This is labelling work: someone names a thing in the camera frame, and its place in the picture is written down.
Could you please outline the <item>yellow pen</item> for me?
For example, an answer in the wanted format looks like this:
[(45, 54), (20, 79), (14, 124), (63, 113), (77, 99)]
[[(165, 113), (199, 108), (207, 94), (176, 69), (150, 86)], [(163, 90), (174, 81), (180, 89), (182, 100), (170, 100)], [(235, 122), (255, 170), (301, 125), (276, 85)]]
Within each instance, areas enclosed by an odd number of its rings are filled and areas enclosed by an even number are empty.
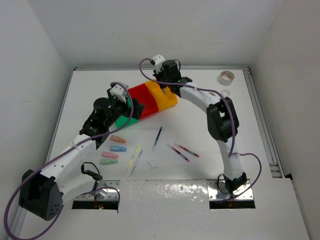
[(133, 154), (131, 156), (131, 159), (130, 159), (130, 161), (128, 163), (128, 166), (126, 168), (127, 171), (130, 169), (130, 167), (131, 167), (131, 165), (132, 165), (132, 163), (133, 163), (133, 161), (134, 161), (134, 159), (136, 157), (136, 154), (139, 151), (139, 149), (140, 149), (140, 143), (138, 143), (137, 147), (135, 148), (135, 150), (134, 150), (134, 152), (133, 152)]

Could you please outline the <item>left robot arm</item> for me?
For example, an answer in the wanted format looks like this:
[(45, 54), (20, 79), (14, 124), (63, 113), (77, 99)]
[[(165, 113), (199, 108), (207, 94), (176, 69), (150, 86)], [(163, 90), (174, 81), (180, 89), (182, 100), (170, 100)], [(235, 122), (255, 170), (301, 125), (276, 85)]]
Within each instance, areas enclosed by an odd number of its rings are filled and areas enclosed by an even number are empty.
[(94, 101), (93, 111), (79, 134), (57, 160), (49, 161), (42, 170), (28, 170), (22, 177), (18, 204), (44, 219), (52, 220), (64, 204), (93, 190), (102, 176), (80, 167), (81, 162), (107, 139), (109, 128), (121, 116), (139, 119), (144, 104), (136, 98), (121, 102), (101, 97)]

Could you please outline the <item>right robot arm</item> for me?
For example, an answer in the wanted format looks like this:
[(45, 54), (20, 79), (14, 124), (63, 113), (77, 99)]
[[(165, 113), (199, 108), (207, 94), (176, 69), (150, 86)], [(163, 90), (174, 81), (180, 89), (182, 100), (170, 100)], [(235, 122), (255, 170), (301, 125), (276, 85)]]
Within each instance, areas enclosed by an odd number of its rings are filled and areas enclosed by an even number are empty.
[(239, 120), (232, 100), (197, 87), (190, 78), (181, 75), (176, 60), (166, 60), (157, 55), (150, 63), (154, 66), (153, 76), (160, 88), (168, 87), (173, 94), (191, 102), (206, 114), (208, 132), (219, 146), (225, 189), (233, 194), (247, 182), (247, 175), (234, 152)]

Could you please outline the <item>blue pen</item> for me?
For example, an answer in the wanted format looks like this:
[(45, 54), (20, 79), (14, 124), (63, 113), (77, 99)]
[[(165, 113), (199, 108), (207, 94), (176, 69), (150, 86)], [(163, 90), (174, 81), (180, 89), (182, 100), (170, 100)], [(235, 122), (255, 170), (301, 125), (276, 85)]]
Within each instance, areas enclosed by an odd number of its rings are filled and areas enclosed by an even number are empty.
[(133, 165), (132, 170), (131, 170), (130, 175), (129, 175), (130, 178), (132, 177), (132, 175), (133, 175), (133, 173), (134, 173), (134, 171), (135, 171), (135, 169), (136, 169), (136, 167), (138, 165), (138, 162), (139, 162), (139, 160), (141, 158), (142, 153), (143, 153), (143, 149), (140, 151), (140, 153), (138, 154), (138, 156), (137, 156), (137, 158), (136, 158), (136, 160), (134, 162), (134, 165)]

